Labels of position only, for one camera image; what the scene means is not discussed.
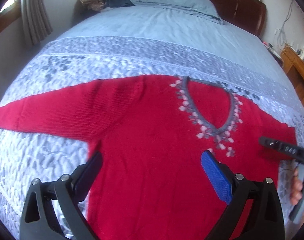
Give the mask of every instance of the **bedsheet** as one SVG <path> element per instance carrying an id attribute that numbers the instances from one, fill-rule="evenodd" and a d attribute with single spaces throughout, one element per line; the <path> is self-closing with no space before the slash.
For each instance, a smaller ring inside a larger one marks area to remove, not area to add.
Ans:
<path id="1" fill-rule="evenodd" d="M 104 20 L 100 21 L 97 29 L 104 23 Z M 212 53 L 206 47 L 200 49 L 196 44 L 189 45 L 188 39 L 185 44 L 180 44 L 184 40 L 171 42 L 129 35 L 100 36 L 99 30 L 93 31 L 98 36 L 83 36 L 85 34 L 80 29 L 85 31 L 88 22 L 84 24 L 84 27 L 83 23 L 75 27 L 79 28 L 79 35 L 72 35 L 72 32 L 77 33 L 72 29 L 45 46 L 8 88 L 0 106 L 29 95 L 95 79 L 141 74 L 190 76 L 218 83 L 250 98 L 278 121 L 295 127 L 297 142 L 304 147 L 304 109 L 282 70 L 279 77 L 269 77 L 271 73 L 277 75 L 280 72 L 276 63 L 271 63 L 272 70 L 268 74 L 262 74 L 258 69 L 260 64 L 254 68 L 241 65 L 242 62 L 232 59 L 231 55 L 221 57 L 219 52 Z M 265 57 L 267 59 L 262 60 L 268 64 L 269 54 L 262 50 L 262 58 Z M 15 238 L 19 238 L 20 216 L 32 179 L 38 177 L 41 181 L 51 181 L 64 173 L 71 173 L 77 165 L 85 163 L 86 153 L 87 145 L 81 141 L 0 129 L 0 219 Z M 292 232 L 288 221 L 292 170 L 291 163 L 280 163 L 278 193 L 288 235 Z M 71 238 L 72 233 L 57 202 L 54 207 L 64 234 Z M 79 207 L 85 214 L 86 201 Z"/>
<path id="2" fill-rule="evenodd" d="M 59 38 L 81 36 L 123 36 L 176 43 L 227 59 L 292 87 L 260 39 L 227 21 L 221 25 L 175 10 L 133 6 L 103 11 Z"/>

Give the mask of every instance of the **human hand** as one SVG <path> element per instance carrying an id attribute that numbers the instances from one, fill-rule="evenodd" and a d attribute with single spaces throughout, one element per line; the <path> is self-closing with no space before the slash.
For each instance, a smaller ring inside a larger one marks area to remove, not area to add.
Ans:
<path id="1" fill-rule="evenodd" d="M 294 170 L 294 176 L 292 178 L 292 185 L 291 185 L 291 194 L 290 194 L 290 202 L 292 205 L 296 205 L 299 200 L 302 198 L 301 190 L 303 188 L 303 182 L 298 179 L 298 169 Z M 300 226 L 304 223 L 304 214 L 302 216 L 302 220 Z"/>

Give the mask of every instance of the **v-neck collar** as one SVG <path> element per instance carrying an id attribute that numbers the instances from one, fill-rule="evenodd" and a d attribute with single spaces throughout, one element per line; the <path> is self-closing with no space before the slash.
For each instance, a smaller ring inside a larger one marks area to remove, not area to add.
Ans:
<path id="1" fill-rule="evenodd" d="M 231 146 L 227 147 L 227 144 L 234 143 L 233 138 L 231 137 L 231 132 L 236 131 L 236 124 L 243 123 L 240 119 L 239 114 L 241 113 L 240 106 L 243 104 L 235 93 L 231 93 L 230 91 L 224 89 L 230 95 L 230 111 L 228 118 L 225 124 L 216 128 L 213 124 L 207 121 L 204 116 L 200 113 L 200 111 L 196 108 L 195 103 L 188 91 L 188 81 L 189 77 L 178 77 L 174 84 L 170 84 L 170 87 L 177 88 L 177 97 L 182 100 L 182 106 L 179 107 L 180 111 L 185 111 L 189 113 L 189 120 L 195 124 L 200 126 L 200 132 L 196 134 L 199 139 L 205 138 L 208 139 L 213 137 L 213 141 L 217 145 L 218 149 L 225 150 L 227 149 L 226 155 L 228 157 L 234 156 L 234 150 Z M 194 80 L 206 85 L 213 85 L 211 82 Z"/>
<path id="2" fill-rule="evenodd" d="M 229 115 L 228 115 L 228 118 L 225 121 L 225 123 L 220 128 L 216 128 L 212 123 L 207 121 L 205 119 L 205 117 L 201 114 L 201 112 L 197 109 L 197 107 L 190 95 L 189 89 L 188 89 L 189 80 L 190 80 L 189 77 L 183 77 L 182 89 L 184 90 L 185 95 L 188 98 L 188 102 L 189 102 L 189 105 L 191 106 L 191 108 L 194 110 L 195 113 L 197 113 L 199 119 L 202 120 L 203 124 L 208 129 L 211 129 L 213 131 L 214 135 L 219 135 L 220 133 L 225 132 L 228 129 L 228 126 L 231 124 L 231 120 L 234 117 L 234 109 L 236 108 L 236 100 L 235 100 L 234 96 L 229 91 L 225 90 L 230 96 L 230 111 L 229 111 Z"/>

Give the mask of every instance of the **window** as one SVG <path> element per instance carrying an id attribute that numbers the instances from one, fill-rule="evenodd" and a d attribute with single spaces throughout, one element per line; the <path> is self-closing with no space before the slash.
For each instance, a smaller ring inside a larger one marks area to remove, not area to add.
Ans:
<path id="1" fill-rule="evenodd" d="M 14 4 L 15 0 L 7 0 L 7 2 L 5 3 L 5 5 L 2 7 L 1 11 L 4 11 L 6 8 L 8 8 L 10 5 Z"/>
<path id="2" fill-rule="evenodd" d="M 20 16 L 20 0 L 7 0 L 0 11 L 0 33 Z"/>

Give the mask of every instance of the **blue gripper pad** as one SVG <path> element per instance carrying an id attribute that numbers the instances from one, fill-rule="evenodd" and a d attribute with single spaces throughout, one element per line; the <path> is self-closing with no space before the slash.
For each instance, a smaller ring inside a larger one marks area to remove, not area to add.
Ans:
<path id="1" fill-rule="evenodd" d="M 228 205 L 232 200 L 232 186 L 220 170 L 218 162 L 214 159 L 211 152 L 205 151 L 202 153 L 201 165 L 219 199 Z"/>

